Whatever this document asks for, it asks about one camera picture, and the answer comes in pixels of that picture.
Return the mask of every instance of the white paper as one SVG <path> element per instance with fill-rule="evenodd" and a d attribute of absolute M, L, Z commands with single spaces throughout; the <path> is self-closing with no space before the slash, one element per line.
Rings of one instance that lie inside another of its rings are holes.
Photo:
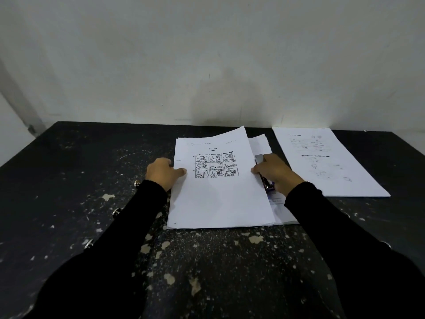
<path fill-rule="evenodd" d="M 324 196 L 390 197 L 329 128 L 273 128 L 293 171 Z"/>
<path fill-rule="evenodd" d="M 253 155 L 272 153 L 269 142 L 264 134 L 255 138 L 249 138 L 249 144 L 251 145 Z M 274 223 L 272 225 L 298 224 L 294 215 L 284 206 L 286 197 L 283 194 L 277 191 L 271 191 L 267 194 L 267 197 L 269 198 L 274 215 Z"/>
<path fill-rule="evenodd" d="M 168 227 L 228 228 L 275 221 L 241 127 L 210 138 L 176 140 L 174 168 L 187 174 L 171 191 Z"/>

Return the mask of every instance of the black sleeve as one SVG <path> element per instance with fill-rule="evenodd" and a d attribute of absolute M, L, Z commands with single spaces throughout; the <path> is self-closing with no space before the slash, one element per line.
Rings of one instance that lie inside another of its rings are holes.
<path fill-rule="evenodd" d="M 332 271 L 348 318 L 422 313 L 424 277 L 407 257 L 363 230 L 309 182 L 295 187 L 285 206 Z"/>
<path fill-rule="evenodd" d="M 57 269 L 45 282 L 27 318 L 129 318 L 135 308 L 131 271 L 167 193 L 145 180 L 94 245 Z"/>

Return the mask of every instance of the black table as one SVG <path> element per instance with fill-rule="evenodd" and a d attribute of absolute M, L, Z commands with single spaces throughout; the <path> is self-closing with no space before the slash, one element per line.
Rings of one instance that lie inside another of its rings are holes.
<path fill-rule="evenodd" d="M 129 201 L 146 166 L 156 157 L 173 158 L 177 137 L 231 129 L 59 122 L 6 163 L 0 168 L 0 318 L 23 316 L 49 275 L 112 222 L 112 211 Z M 284 156 L 272 129 L 247 128 L 247 134 L 266 134 L 273 152 Z M 425 156 L 391 132 L 335 134 L 392 197 L 329 200 L 424 272 Z M 166 220 L 164 208 L 144 243 L 150 252 L 135 264 L 135 293 L 147 291 L 140 301 L 144 318 L 344 317 L 332 274 L 301 226 L 164 230 Z M 250 243 L 247 232 L 264 241 Z M 170 246 L 162 250 L 165 241 Z M 152 276 L 141 271 L 146 267 Z M 192 295 L 194 279 L 201 289 Z"/>

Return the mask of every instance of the person's right arm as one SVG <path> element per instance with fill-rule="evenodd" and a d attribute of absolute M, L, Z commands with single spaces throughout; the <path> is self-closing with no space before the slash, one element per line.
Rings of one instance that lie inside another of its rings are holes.
<path fill-rule="evenodd" d="M 332 205 L 277 155 L 253 167 L 275 182 L 285 206 L 316 245 L 335 279 L 348 318 L 384 318 L 419 310 L 425 279 L 405 256 L 391 250 Z"/>

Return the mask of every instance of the hand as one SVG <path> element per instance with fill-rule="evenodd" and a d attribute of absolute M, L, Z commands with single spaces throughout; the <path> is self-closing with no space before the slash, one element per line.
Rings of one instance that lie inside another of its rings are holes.
<path fill-rule="evenodd" d="M 164 188 L 165 191 L 171 189 L 179 177 L 186 174 L 185 168 L 174 169 L 170 167 L 171 160 L 167 158 L 158 158 L 146 169 L 146 180 L 156 182 Z"/>
<path fill-rule="evenodd" d="M 288 193 L 301 182 L 303 178 L 298 176 L 276 154 L 265 154 L 264 161 L 251 169 L 252 173 L 261 173 L 263 177 L 274 182 L 275 190 L 288 196 Z"/>

